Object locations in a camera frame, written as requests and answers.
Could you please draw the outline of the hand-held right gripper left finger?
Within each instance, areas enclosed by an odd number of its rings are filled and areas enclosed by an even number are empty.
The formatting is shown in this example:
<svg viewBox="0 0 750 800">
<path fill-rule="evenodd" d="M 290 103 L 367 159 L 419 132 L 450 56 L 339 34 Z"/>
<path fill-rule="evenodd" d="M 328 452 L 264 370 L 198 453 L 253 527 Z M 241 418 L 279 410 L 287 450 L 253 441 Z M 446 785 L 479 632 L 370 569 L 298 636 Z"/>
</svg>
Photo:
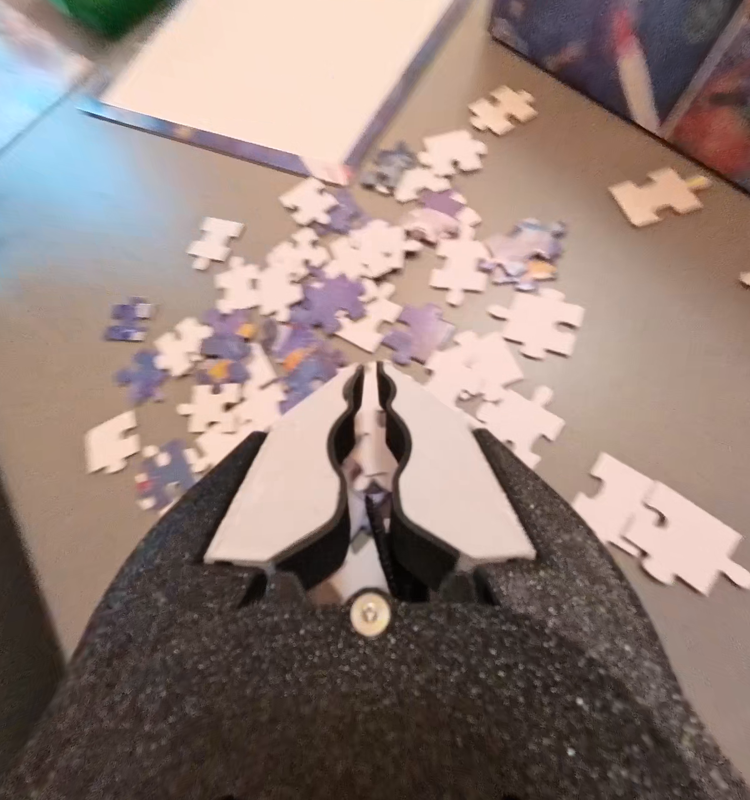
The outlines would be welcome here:
<svg viewBox="0 0 750 800">
<path fill-rule="evenodd" d="M 265 435 L 203 560 L 277 565 L 328 535 L 348 511 L 342 469 L 356 445 L 363 366 L 347 366 Z"/>
</svg>

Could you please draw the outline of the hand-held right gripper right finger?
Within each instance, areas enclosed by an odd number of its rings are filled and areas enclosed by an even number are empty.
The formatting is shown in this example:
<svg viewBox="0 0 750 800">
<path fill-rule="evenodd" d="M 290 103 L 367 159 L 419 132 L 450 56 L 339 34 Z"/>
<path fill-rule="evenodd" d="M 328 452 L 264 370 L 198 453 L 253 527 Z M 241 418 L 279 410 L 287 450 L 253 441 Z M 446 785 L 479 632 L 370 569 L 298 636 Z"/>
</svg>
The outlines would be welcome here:
<svg viewBox="0 0 750 800">
<path fill-rule="evenodd" d="M 396 468 L 390 535 L 406 570 L 475 570 L 531 561 L 536 549 L 466 415 L 378 363 L 384 437 Z"/>
</svg>

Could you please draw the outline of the pale robot print puzzle piece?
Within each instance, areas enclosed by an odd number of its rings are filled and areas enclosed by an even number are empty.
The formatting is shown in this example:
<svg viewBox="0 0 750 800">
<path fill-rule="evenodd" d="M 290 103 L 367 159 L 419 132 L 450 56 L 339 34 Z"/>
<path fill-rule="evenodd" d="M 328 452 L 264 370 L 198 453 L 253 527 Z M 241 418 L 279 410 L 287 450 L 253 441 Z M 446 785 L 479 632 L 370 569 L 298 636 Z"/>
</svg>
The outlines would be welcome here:
<svg viewBox="0 0 750 800">
<path fill-rule="evenodd" d="M 347 480 L 351 533 L 339 570 L 311 592 L 316 605 L 341 605 L 362 590 L 388 594 L 368 506 L 386 523 L 396 462 L 386 445 L 385 413 L 380 405 L 376 364 L 365 366 L 360 409 L 355 419 L 356 443 L 343 465 Z"/>
</svg>

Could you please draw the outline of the pile of puzzle pieces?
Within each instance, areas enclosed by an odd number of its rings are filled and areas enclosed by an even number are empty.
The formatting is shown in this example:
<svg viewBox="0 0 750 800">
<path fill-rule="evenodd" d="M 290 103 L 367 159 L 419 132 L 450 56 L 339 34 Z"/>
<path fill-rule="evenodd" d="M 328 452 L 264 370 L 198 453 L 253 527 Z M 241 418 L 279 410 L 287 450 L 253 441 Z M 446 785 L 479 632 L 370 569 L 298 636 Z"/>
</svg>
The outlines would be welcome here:
<svg viewBox="0 0 750 800">
<path fill-rule="evenodd" d="M 88 473 L 113 474 L 140 455 L 142 510 L 165 514 L 248 435 L 267 434 L 292 407 L 344 367 L 393 365 L 473 429 L 535 470 L 540 440 L 554 443 L 564 419 L 554 392 L 523 395 L 525 364 L 570 357 L 585 310 L 545 285 L 557 277 L 564 223 L 526 218 L 480 239 L 481 219 L 454 178 L 484 167 L 469 130 L 381 150 L 361 185 L 407 205 L 396 222 L 368 217 L 346 185 L 305 177 L 280 195 L 296 225 L 263 265 L 231 253 L 241 222 L 205 217 L 187 248 L 195 270 L 221 265 L 215 304 L 185 317 L 115 373 L 130 409 L 88 431 Z M 406 570 L 390 518 L 368 506 L 389 593 L 422 590 L 474 570 Z M 277 565 L 321 584 L 342 566 L 350 510 L 328 535 Z"/>
</svg>

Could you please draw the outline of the black perforated pad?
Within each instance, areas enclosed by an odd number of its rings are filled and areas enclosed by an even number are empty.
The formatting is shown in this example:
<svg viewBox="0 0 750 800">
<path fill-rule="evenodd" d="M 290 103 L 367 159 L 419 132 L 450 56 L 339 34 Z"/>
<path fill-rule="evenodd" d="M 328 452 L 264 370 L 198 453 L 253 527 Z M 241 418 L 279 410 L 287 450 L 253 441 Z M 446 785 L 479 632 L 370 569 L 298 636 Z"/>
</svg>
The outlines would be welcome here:
<svg viewBox="0 0 750 800">
<path fill-rule="evenodd" d="M 60 644 L 0 475 L 0 777 L 45 714 L 64 671 Z"/>
</svg>

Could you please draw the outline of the white puzzle tray blue rim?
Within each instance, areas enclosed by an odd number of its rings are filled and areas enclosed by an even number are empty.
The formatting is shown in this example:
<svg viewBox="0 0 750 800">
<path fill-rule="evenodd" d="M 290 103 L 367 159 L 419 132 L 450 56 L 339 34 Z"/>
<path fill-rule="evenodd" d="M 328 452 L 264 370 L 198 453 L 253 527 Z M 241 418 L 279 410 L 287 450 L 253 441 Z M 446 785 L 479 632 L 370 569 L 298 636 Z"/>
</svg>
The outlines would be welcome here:
<svg viewBox="0 0 750 800">
<path fill-rule="evenodd" d="M 348 185 L 469 4 L 178 2 L 80 109 Z"/>
</svg>

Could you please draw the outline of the space and ocean print box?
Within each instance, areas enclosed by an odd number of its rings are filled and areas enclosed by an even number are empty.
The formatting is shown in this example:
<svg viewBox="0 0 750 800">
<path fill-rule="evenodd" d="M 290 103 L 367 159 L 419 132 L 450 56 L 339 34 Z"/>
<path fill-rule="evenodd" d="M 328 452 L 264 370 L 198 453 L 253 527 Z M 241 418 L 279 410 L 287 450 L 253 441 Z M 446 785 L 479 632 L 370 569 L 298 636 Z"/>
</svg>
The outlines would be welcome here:
<svg viewBox="0 0 750 800">
<path fill-rule="evenodd" d="M 750 193 L 749 1 L 496 1 L 489 33 Z"/>
</svg>

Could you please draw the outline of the green plastic bin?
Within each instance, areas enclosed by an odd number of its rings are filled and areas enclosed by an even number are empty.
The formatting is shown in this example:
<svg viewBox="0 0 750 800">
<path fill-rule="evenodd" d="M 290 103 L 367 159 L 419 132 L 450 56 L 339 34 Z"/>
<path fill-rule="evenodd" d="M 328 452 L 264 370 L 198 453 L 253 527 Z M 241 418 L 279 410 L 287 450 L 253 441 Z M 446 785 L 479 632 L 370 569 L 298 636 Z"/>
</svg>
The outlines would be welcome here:
<svg viewBox="0 0 750 800">
<path fill-rule="evenodd" d="M 109 40 L 126 35 L 169 1 L 50 1 L 58 11 Z"/>
</svg>

